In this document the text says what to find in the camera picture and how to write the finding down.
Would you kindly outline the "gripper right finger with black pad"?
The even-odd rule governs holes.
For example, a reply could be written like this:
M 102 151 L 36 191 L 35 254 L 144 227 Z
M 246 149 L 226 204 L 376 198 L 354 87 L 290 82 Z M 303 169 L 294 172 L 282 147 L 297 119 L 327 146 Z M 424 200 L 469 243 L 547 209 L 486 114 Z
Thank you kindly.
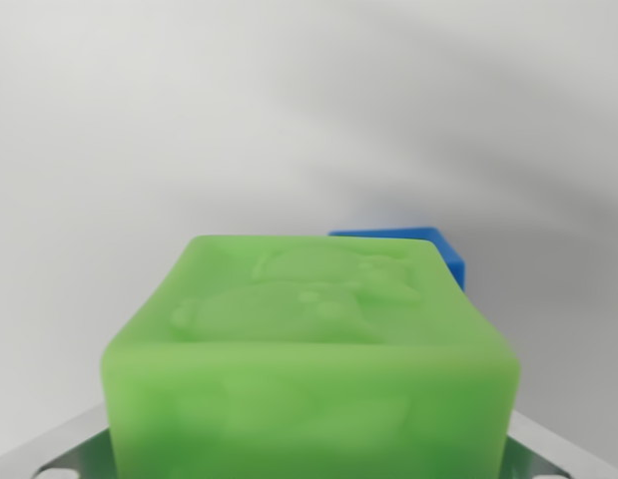
M 618 479 L 618 469 L 518 411 L 512 413 L 502 479 Z

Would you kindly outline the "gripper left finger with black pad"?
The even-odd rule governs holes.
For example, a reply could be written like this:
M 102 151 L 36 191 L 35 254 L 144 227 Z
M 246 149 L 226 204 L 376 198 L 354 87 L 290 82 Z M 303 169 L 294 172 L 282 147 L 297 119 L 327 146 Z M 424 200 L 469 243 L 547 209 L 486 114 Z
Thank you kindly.
M 0 478 L 36 478 L 51 469 L 79 478 L 117 477 L 103 405 L 0 456 Z

